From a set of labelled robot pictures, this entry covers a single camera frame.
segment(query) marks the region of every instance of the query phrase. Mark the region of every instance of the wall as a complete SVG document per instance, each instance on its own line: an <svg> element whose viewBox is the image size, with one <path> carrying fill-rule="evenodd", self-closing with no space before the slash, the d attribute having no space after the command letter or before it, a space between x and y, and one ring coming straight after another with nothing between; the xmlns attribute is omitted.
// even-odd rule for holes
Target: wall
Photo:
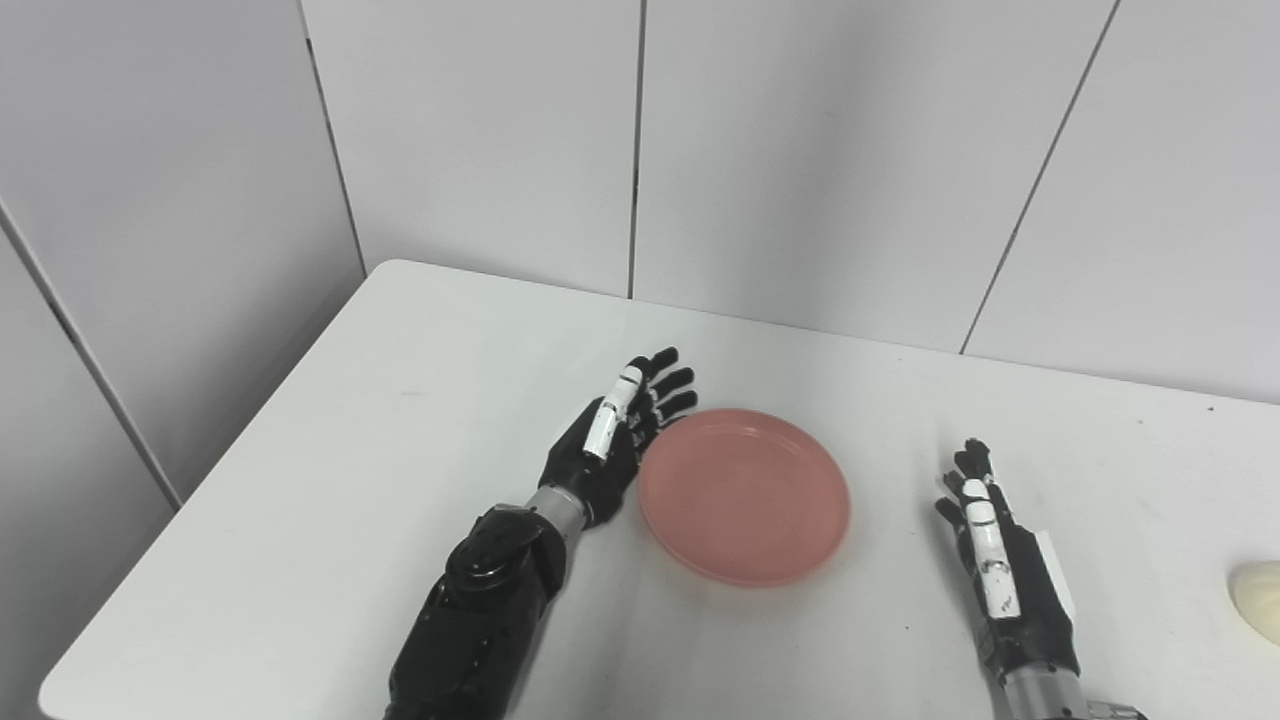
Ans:
<svg viewBox="0 0 1280 720"><path fill-rule="evenodd" d="M292 0L0 6L0 199L189 495L362 278Z"/></svg>
<svg viewBox="0 0 1280 720"><path fill-rule="evenodd" d="M3 224L0 717L37 720L45 673L172 509Z"/></svg>
<svg viewBox="0 0 1280 720"><path fill-rule="evenodd" d="M650 0L635 297L955 351L1110 0Z"/></svg>
<svg viewBox="0 0 1280 720"><path fill-rule="evenodd" d="M1277 36L1120 4L968 352L1280 402Z"/></svg>
<svg viewBox="0 0 1280 720"><path fill-rule="evenodd" d="M302 5L375 261L1280 401L1263 0Z"/></svg>
<svg viewBox="0 0 1280 720"><path fill-rule="evenodd" d="M369 266L627 292L640 0L303 0Z"/></svg>

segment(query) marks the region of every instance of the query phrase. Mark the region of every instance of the robotic hand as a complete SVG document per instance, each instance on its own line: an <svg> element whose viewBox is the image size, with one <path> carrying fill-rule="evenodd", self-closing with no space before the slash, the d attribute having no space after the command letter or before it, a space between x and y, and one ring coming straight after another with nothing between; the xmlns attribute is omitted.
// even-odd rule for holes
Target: robotic hand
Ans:
<svg viewBox="0 0 1280 720"><path fill-rule="evenodd" d="M507 712L573 541L617 514L649 443L698 405L694 372L672 370L678 360L675 347L632 360L552 446L529 502L497 505L476 520L401 648L384 720Z"/></svg>
<svg viewBox="0 0 1280 720"><path fill-rule="evenodd" d="M942 482L950 498L934 503L956 534L960 562L982 610L978 648L1005 691L1015 720L1146 716L1124 705L1087 701L1071 639L1074 606L1046 533L1014 520L978 439L955 455L960 471Z"/></svg>

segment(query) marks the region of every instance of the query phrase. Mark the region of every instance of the robotic arm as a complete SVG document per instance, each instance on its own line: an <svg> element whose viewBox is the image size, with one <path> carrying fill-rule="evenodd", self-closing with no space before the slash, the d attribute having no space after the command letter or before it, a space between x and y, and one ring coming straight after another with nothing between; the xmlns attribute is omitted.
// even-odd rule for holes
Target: robotic arm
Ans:
<svg viewBox="0 0 1280 720"><path fill-rule="evenodd" d="M1046 533L1014 520L978 439L955 455L942 482L957 501L934 507L956 534L982 610L978 648L1015 720L1146 720L1125 705L1087 701L1075 656L1071 596Z"/></svg>
<svg viewBox="0 0 1280 720"><path fill-rule="evenodd" d="M698 405L694 372L672 370L678 360L675 347L632 360L552 446L529 502L476 520L401 648L384 720L507 712L573 539L617 514L649 443Z"/></svg>

